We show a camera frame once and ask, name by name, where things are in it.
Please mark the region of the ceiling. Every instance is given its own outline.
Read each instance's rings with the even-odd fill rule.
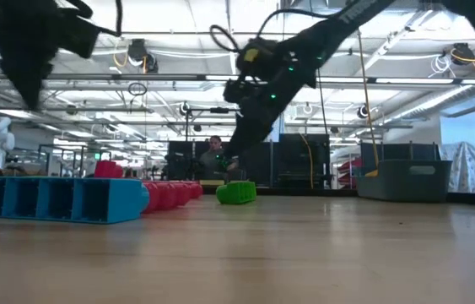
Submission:
[[[66,5],[63,0],[58,3]],[[116,8],[114,0],[85,0],[94,10],[93,22],[110,29],[115,28]],[[48,80],[48,90],[44,92],[44,107],[53,109],[42,113],[32,113],[30,120],[52,126],[59,131],[83,131],[97,138],[112,138],[96,125],[100,120],[118,125],[133,122],[137,135],[152,139],[183,138],[184,122],[179,108],[184,101],[198,111],[194,123],[203,125],[201,132],[190,131],[197,139],[212,134],[230,135],[233,132],[233,115],[209,113],[208,108],[229,106],[224,101],[224,87],[220,81],[187,82],[172,79],[154,81],[123,81],[111,83],[78,78],[80,73],[96,74],[141,74],[140,67],[134,67],[125,60],[123,50],[132,38],[143,38],[146,47],[159,62],[159,74],[217,74],[232,75],[235,69],[234,57],[220,50],[208,34],[209,26],[220,24],[234,32],[234,38],[241,46],[255,35],[263,20],[285,3],[296,8],[310,10],[307,1],[281,0],[123,0],[124,19],[121,39],[101,35],[94,55],[85,60],[74,54],[60,52],[53,61],[54,73],[65,73],[61,80]],[[312,1],[312,9],[319,14],[331,14],[339,10],[341,1]],[[439,55],[450,51],[454,43],[465,42],[475,53],[475,31],[466,19],[445,11],[417,12],[417,1],[399,1],[384,13],[373,18],[361,28],[364,61],[367,77],[373,78],[475,78],[473,65],[451,64],[449,71]],[[272,19],[264,30],[268,39],[282,40],[314,24],[319,19],[300,15],[287,15]],[[443,73],[435,73],[441,68]],[[353,34],[339,47],[337,54],[321,69],[322,77],[362,77],[360,72],[359,40]],[[128,86],[139,82],[148,88],[143,96],[128,93]],[[371,85],[368,88],[370,106],[374,118],[383,119],[416,100],[422,100],[430,93],[448,90],[446,87],[433,88],[414,85]],[[0,106],[21,106],[18,95],[10,84],[0,80]],[[361,84],[326,85],[323,89],[302,89],[285,112],[289,132],[322,133],[323,123],[321,98],[326,110],[326,121],[333,125],[363,125],[357,117],[357,110],[364,104],[365,93]],[[59,108],[75,105],[76,113],[67,114]],[[105,108],[105,111],[82,111],[81,108]],[[354,127],[342,128],[348,135]]]

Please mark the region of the ceiling pipe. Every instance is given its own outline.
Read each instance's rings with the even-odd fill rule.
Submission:
[[[76,84],[74,82],[69,83],[56,83],[54,81],[46,81],[44,90],[54,91],[127,91],[130,83],[122,84]],[[203,81],[200,86],[191,85],[178,85],[178,84],[149,84],[149,91],[157,92],[205,92],[212,88],[224,87],[224,82],[218,81]],[[321,82],[323,89],[363,89],[363,84],[352,83],[328,83]],[[368,84],[367,87],[370,90],[446,90],[452,88],[452,84]],[[14,87],[9,82],[1,82],[0,90],[14,90]]]
[[[48,120],[13,120],[14,124],[32,124],[32,123],[44,123],[44,124],[58,124],[58,125],[101,125],[108,124],[108,122],[101,121],[48,121]],[[116,122],[128,126],[186,126],[186,122]],[[234,127],[235,122],[194,122],[195,125],[207,126],[207,127]],[[287,122],[286,127],[295,127],[295,128],[323,128],[323,123],[295,123]],[[364,124],[341,124],[341,123],[328,123],[328,128],[366,128]],[[377,129],[409,129],[412,128],[410,125],[374,125],[374,128]]]

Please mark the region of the red object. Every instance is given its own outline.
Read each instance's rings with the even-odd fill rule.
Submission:
[[[113,169],[113,178],[122,178],[122,167],[119,165],[116,165],[115,168]]]
[[[188,187],[188,185],[185,182],[180,182],[176,184],[178,187],[178,197],[177,197],[177,205],[178,206],[184,206],[188,201],[190,200],[191,197],[191,189]]]
[[[203,187],[197,182],[192,183],[192,198],[200,198],[203,195]]]
[[[358,157],[355,160],[351,161],[351,167],[353,169],[360,168],[361,166],[363,166],[363,161],[361,160],[360,157]],[[338,167],[338,173],[341,173],[341,174],[348,173],[349,168],[350,168],[350,162],[346,161],[345,163],[343,163],[341,166]]]
[[[142,212],[143,214],[153,213],[158,207],[160,202],[160,190],[154,182],[143,182],[143,185],[149,190],[149,205]]]
[[[161,189],[159,196],[158,210],[170,210],[177,205],[177,197],[175,186],[169,182],[157,183],[157,187]]]
[[[94,168],[94,177],[111,178],[116,172],[116,162],[111,160],[99,160]]]

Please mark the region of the wall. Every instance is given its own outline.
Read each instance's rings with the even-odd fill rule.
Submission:
[[[411,129],[391,129],[383,136],[384,144],[441,144],[440,116],[433,115],[425,122],[412,123]]]
[[[39,144],[53,144],[53,133],[44,130],[12,126],[12,133],[16,138],[17,149],[38,150]]]
[[[475,106],[475,98],[458,106],[453,106],[445,113],[451,114]],[[475,144],[475,112],[457,118],[441,118],[441,139],[444,144],[462,141]]]

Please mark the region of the pole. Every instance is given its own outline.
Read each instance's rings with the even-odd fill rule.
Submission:
[[[83,177],[84,175],[84,149],[85,147],[82,146],[81,158],[79,159],[79,177]]]
[[[186,110],[186,119],[185,119],[185,141],[187,142],[188,141],[188,124],[189,124],[189,117],[190,117],[190,114],[192,114],[190,112],[190,110]]]

